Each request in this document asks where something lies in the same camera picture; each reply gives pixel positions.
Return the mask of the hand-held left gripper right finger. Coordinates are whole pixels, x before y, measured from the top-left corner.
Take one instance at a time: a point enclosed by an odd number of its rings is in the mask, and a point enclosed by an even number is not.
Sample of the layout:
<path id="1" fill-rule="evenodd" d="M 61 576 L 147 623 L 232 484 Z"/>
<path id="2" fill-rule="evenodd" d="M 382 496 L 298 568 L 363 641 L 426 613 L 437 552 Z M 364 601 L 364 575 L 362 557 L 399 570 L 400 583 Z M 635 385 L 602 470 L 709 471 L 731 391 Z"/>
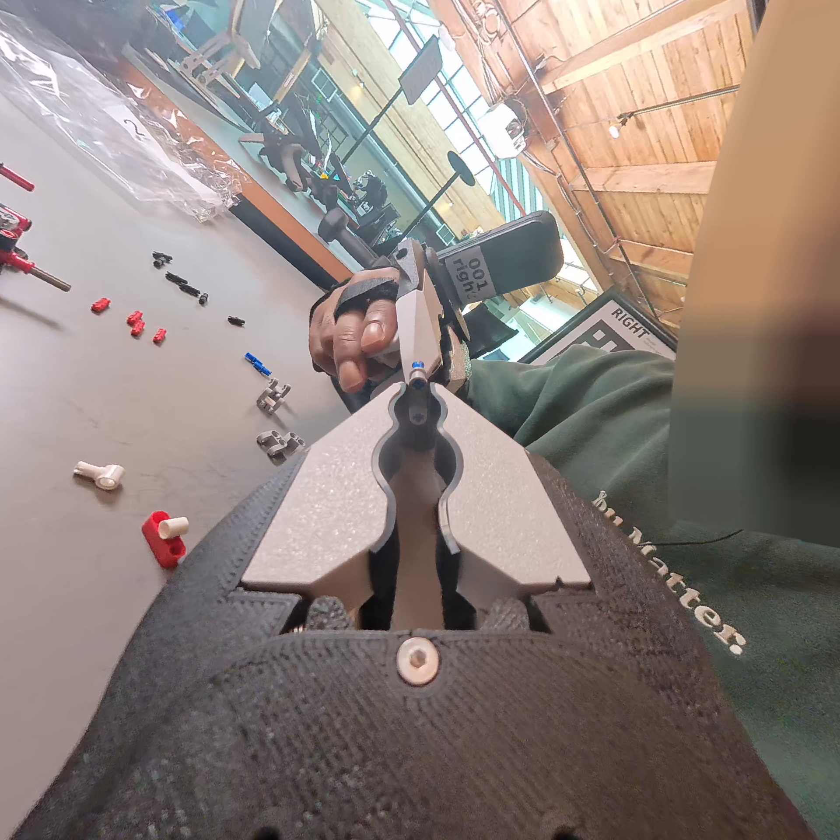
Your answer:
<path id="1" fill-rule="evenodd" d="M 436 570 L 445 625 L 475 625 L 493 603 L 592 588 L 548 490 L 520 444 L 432 385 Z"/>

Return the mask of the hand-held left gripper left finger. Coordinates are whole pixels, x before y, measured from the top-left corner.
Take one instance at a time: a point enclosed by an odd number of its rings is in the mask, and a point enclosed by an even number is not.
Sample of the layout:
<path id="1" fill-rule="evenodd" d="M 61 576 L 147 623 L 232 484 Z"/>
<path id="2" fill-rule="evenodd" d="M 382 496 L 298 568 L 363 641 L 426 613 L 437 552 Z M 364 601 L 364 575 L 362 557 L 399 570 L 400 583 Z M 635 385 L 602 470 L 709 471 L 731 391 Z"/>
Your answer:
<path id="1" fill-rule="evenodd" d="M 310 447 L 248 562 L 244 589 L 335 597 L 358 610 L 363 627 L 391 626 L 399 546 L 381 456 L 405 391 L 387 386 Z"/>

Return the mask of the toy brick car chassis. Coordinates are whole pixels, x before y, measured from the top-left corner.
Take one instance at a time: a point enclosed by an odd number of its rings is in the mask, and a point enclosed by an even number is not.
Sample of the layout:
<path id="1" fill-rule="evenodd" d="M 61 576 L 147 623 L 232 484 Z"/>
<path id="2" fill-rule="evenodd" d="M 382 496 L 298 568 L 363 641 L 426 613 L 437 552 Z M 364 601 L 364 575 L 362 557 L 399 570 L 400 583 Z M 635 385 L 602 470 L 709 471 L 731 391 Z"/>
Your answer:
<path id="1" fill-rule="evenodd" d="M 21 237 L 32 227 L 32 220 L 17 213 L 11 207 L 1 204 L 1 267 L 22 272 L 44 281 L 64 292 L 71 290 L 71 285 L 37 267 L 19 247 Z"/>

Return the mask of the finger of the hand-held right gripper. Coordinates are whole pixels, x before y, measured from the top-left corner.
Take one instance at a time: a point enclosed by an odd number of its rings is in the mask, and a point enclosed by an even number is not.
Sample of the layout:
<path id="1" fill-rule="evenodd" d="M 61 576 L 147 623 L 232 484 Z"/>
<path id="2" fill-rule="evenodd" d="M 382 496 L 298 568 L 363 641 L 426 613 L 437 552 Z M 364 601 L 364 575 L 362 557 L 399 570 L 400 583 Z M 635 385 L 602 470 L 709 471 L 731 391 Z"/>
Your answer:
<path id="1" fill-rule="evenodd" d="M 423 277 L 423 369 L 432 379 L 443 363 L 442 341 L 446 329 L 444 305 L 430 276 Z"/>
<path id="2" fill-rule="evenodd" d="M 428 374 L 428 315 L 424 294 L 419 289 L 408 291 L 395 304 L 396 337 L 400 362 L 405 375 L 420 371 Z"/>

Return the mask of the black sign on pole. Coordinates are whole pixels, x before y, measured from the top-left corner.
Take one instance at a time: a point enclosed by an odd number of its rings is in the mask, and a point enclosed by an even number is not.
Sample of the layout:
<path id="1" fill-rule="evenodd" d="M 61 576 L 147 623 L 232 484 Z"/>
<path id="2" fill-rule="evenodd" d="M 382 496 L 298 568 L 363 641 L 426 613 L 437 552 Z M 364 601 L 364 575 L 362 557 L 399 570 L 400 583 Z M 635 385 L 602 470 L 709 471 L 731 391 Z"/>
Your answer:
<path id="1" fill-rule="evenodd" d="M 362 135 L 353 143 L 349 151 L 341 159 L 342 164 L 346 164 L 362 143 L 373 133 L 375 127 L 384 118 L 387 111 L 396 104 L 399 97 L 404 97 L 407 105 L 414 105 L 422 97 L 422 94 L 428 86 L 436 80 L 442 69 L 443 57 L 439 37 L 433 35 L 419 52 L 416 53 L 411 64 L 399 77 L 396 92 L 375 115 L 371 124 L 362 132 Z"/>

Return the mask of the white ceiling projector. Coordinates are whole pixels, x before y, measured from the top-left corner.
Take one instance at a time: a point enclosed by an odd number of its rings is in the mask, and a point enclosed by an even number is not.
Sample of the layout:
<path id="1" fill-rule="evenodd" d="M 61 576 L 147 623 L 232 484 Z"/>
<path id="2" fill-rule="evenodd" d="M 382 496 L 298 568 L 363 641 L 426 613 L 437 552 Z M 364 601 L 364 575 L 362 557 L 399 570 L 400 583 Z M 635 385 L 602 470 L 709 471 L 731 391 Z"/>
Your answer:
<path id="1" fill-rule="evenodd" d="M 504 102 L 493 104 L 478 120 L 493 154 L 500 160 L 518 157 L 527 148 L 525 130 L 518 115 Z"/>

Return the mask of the black framed marker sign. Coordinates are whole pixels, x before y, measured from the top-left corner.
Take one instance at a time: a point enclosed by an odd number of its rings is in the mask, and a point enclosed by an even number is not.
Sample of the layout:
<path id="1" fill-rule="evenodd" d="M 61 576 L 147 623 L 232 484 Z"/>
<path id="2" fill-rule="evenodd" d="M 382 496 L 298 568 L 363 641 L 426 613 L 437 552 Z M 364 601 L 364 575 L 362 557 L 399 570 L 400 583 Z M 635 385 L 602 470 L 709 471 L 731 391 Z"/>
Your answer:
<path id="1" fill-rule="evenodd" d="M 677 339 L 612 288 L 585 306 L 519 360 L 547 364 L 573 345 L 608 353 L 642 351 L 674 361 Z"/>

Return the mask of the red short beam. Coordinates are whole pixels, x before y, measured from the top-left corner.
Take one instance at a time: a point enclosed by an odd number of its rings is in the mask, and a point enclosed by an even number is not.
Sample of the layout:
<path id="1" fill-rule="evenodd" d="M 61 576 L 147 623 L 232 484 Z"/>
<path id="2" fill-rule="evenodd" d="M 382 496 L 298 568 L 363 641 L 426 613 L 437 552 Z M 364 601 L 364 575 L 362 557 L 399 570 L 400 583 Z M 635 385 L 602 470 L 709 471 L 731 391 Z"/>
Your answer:
<path id="1" fill-rule="evenodd" d="M 169 519 L 166 511 L 153 511 L 143 521 L 141 532 L 149 545 L 156 562 L 165 571 L 173 571 L 186 556 L 186 545 L 181 535 L 163 538 L 160 535 L 160 525 Z"/>

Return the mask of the wooden easel with black panel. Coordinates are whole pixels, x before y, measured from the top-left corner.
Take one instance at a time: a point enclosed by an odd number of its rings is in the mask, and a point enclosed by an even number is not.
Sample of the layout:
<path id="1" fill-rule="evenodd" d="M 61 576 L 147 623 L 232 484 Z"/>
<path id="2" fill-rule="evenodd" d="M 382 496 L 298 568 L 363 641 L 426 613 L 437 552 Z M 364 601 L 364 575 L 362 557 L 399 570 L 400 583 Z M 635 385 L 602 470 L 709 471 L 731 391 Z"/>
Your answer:
<path id="1" fill-rule="evenodd" d="M 316 49 L 307 1 L 188 2 L 185 37 L 194 45 L 184 72 L 205 87 L 228 75 L 244 90 L 256 84 L 270 100 L 290 94 Z"/>

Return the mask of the black round-top pole stand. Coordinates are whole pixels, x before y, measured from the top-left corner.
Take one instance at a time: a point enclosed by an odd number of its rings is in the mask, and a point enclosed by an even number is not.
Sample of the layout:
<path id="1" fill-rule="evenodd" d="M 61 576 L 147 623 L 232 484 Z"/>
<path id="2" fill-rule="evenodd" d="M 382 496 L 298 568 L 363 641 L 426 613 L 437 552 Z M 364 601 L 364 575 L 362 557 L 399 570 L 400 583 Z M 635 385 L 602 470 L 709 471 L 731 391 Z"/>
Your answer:
<path id="1" fill-rule="evenodd" d="M 465 183 L 468 187 L 476 184 L 476 178 L 470 170 L 467 163 L 453 151 L 447 152 L 448 163 L 451 167 L 452 173 L 447 181 L 437 190 L 437 192 L 426 201 L 421 211 L 415 218 L 405 226 L 403 234 L 408 237 L 414 229 L 424 220 L 425 216 L 434 208 L 437 201 L 446 194 L 447 190 L 458 181 Z"/>

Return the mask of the black dumbbell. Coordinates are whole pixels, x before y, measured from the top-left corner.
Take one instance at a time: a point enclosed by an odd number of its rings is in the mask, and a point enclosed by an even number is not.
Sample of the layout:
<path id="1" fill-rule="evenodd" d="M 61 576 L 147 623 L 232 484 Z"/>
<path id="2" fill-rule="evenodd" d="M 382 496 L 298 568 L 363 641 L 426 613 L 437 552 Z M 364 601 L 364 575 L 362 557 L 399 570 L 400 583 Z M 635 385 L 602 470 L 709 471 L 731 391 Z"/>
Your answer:
<path id="1" fill-rule="evenodd" d="M 391 261 L 377 255 L 363 239 L 349 229 L 349 218 L 336 207 L 323 215 L 318 226 L 318 236 L 326 243 L 337 242 L 364 270 L 386 268 Z"/>

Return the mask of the clear plastic bag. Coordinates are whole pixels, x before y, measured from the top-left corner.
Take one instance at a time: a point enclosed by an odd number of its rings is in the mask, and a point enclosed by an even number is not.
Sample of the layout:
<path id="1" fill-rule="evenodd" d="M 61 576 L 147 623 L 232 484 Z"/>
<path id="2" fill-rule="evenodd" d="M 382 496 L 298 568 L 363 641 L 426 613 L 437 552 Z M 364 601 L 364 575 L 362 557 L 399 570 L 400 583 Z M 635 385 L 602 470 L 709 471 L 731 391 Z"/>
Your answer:
<path id="1" fill-rule="evenodd" d="M 118 193 L 205 223 L 238 201 L 240 181 L 208 163 L 41 24 L 2 11 L 2 96 Z"/>

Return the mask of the person's green sweatshirt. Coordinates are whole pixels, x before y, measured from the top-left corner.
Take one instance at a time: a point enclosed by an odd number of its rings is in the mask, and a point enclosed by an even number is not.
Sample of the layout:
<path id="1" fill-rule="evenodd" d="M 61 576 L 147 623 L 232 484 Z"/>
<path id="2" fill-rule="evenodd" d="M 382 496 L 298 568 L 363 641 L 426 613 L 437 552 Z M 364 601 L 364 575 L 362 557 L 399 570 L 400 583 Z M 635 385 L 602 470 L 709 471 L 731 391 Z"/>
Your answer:
<path id="1" fill-rule="evenodd" d="M 753 745 L 818 836 L 838 838 L 838 550 L 672 519 L 666 428 L 560 431 L 517 439 L 656 545 L 673 601 L 698 591 L 689 609 L 718 625 L 690 621 Z"/>

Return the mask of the black exercise machine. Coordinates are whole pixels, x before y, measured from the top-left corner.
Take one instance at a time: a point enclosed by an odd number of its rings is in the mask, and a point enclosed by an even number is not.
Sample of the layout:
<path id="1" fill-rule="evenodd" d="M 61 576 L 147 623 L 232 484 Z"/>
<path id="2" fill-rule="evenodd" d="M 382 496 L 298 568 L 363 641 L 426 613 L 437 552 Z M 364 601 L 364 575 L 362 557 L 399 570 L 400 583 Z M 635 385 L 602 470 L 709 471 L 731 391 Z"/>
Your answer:
<path id="1" fill-rule="evenodd" d="M 289 108 L 264 117 L 259 127 L 241 134 L 238 142 L 284 175 L 290 192 L 308 194 L 327 210 L 344 205 L 355 213 L 357 193 L 317 113 Z"/>

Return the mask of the person's right hand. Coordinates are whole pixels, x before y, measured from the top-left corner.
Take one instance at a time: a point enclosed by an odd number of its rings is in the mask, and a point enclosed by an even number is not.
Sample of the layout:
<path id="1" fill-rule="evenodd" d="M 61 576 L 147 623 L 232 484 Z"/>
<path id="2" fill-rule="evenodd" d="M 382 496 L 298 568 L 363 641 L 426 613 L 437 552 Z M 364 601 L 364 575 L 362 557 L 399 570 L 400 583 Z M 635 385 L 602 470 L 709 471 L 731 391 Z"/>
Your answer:
<path id="1" fill-rule="evenodd" d="M 337 379 L 345 393 L 357 393 L 369 383 L 380 384 L 394 369 L 379 360 L 397 332 L 396 303 L 376 300 L 363 311 L 347 311 L 336 318 L 334 311 L 345 288 L 374 278 L 396 277 L 395 269 L 365 270 L 334 289 L 312 312 L 308 347 L 311 362 L 322 373 Z"/>

